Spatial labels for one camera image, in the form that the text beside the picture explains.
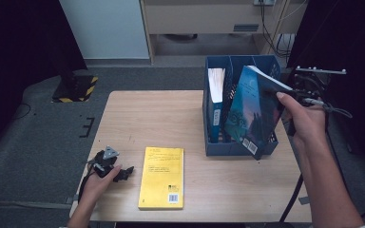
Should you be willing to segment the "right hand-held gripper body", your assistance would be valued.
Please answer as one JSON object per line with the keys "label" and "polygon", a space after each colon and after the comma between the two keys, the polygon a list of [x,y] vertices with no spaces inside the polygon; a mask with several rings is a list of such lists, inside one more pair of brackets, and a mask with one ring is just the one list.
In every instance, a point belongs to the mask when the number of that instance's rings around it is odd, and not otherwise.
{"label": "right hand-held gripper body", "polygon": [[294,70],[293,90],[295,99],[304,106],[324,105],[322,100],[334,75],[346,75],[347,70],[319,69],[297,66]]}

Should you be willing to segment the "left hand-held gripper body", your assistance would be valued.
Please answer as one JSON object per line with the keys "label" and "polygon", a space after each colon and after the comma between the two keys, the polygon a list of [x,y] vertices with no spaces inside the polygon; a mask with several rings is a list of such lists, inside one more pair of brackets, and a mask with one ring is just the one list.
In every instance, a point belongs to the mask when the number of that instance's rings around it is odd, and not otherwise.
{"label": "left hand-held gripper body", "polygon": [[109,145],[105,150],[101,150],[96,154],[91,164],[100,178],[105,177],[114,168],[114,163],[119,155],[120,153]]}

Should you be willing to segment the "yellow book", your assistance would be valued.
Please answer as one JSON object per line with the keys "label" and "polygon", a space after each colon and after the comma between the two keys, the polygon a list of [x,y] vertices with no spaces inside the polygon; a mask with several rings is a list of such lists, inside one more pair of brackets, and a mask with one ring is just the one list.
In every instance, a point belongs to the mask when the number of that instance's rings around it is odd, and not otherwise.
{"label": "yellow book", "polygon": [[183,209],[184,150],[148,146],[138,208],[140,210]]}

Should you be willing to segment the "teal illustrated book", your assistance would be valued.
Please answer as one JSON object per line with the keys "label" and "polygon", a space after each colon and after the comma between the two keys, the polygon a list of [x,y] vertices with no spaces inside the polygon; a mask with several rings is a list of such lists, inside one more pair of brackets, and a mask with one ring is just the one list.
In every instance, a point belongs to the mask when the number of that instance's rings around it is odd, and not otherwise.
{"label": "teal illustrated book", "polygon": [[244,66],[224,124],[225,131],[256,160],[266,152],[284,109],[277,95],[263,96],[264,89],[293,90],[256,66]]}

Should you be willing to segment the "bright blue book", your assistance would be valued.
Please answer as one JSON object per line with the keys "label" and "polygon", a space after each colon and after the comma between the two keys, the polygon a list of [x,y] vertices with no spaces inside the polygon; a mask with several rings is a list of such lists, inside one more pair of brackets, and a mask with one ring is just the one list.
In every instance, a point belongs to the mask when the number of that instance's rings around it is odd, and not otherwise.
{"label": "bright blue book", "polygon": [[210,142],[212,143],[216,143],[219,140],[224,76],[225,76],[224,68],[208,69],[208,86],[209,86],[208,120],[209,120],[209,137],[210,137]]}

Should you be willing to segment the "blue plastic file rack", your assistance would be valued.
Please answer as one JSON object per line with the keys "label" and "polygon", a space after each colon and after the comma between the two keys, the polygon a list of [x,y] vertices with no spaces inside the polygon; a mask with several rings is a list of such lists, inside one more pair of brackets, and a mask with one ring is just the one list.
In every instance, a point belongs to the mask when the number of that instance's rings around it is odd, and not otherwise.
{"label": "blue plastic file rack", "polygon": [[[244,66],[256,66],[275,79],[280,78],[280,66],[273,55],[208,56],[205,59],[202,114],[204,143],[207,156],[251,156],[252,153],[232,139],[224,130],[228,112]],[[221,69],[224,75],[222,101],[212,101],[208,74]]]}

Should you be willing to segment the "person's left hand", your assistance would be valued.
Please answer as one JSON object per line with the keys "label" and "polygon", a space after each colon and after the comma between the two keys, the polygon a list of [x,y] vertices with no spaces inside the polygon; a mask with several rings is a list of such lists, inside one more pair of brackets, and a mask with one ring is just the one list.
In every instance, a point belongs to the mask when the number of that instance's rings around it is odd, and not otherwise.
{"label": "person's left hand", "polygon": [[85,207],[94,207],[100,196],[119,174],[121,168],[121,165],[116,165],[103,178],[100,178],[95,171],[90,171],[79,204]]}

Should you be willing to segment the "person's right hand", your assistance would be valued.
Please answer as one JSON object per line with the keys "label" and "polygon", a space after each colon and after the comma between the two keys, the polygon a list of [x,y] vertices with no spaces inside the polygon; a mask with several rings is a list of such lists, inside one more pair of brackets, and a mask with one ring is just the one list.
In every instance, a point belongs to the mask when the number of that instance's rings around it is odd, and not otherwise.
{"label": "person's right hand", "polygon": [[298,149],[326,144],[325,112],[320,106],[304,107],[283,92],[278,92],[277,97],[292,117],[296,129],[293,140]]}

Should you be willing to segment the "grey cabinet label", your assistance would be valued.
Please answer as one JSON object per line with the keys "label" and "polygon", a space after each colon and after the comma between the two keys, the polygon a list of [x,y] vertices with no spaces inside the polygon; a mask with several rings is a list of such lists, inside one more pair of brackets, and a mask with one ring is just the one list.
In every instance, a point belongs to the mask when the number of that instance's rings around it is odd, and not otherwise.
{"label": "grey cabinet label", "polygon": [[259,29],[259,24],[235,24],[233,31],[235,32],[256,32]]}

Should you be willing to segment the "black curtain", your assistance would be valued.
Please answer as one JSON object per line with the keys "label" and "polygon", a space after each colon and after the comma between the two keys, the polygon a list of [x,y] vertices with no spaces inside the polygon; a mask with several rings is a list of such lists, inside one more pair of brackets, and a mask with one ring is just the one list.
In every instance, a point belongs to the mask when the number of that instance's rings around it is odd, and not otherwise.
{"label": "black curtain", "polygon": [[327,95],[353,114],[344,123],[365,155],[365,0],[310,0],[288,66],[347,71]]}
{"label": "black curtain", "polygon": [[24,90],[58,74],[52,48],[70,69],[86,66],[60,0],[0,0],[0,134]]}

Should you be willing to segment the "black stand base yellow stripes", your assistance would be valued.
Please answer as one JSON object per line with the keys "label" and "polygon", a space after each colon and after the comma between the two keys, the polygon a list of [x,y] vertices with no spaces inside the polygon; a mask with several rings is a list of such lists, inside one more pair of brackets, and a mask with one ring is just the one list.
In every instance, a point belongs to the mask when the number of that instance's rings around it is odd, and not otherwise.
{"label": "black stand base yellow stripes", "polygon": [[54,103],[86,102],[97,81],[98,77],[93,75],[62,76],[52,95],[52,101]]}

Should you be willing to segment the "beige wooden cabinet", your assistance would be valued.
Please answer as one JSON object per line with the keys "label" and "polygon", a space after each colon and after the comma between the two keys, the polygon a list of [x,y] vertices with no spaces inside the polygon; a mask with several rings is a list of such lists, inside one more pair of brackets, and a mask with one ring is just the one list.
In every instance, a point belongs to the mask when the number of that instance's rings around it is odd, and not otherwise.
{"label": "beige wooden cabinet", "polygon": [[[310,0],[141,0],[150,60],[159,55],[290,53]],[[256,32],[235,32],[235,24],[259,24]]]}

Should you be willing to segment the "white panel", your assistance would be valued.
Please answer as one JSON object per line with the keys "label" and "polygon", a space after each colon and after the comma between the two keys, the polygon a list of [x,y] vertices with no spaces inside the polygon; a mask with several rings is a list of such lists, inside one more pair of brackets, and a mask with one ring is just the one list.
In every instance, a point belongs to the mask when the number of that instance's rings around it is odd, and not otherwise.
{"label": "white panel", "polygon": [[148,59],[140,0],[60,0],[85,59]]}

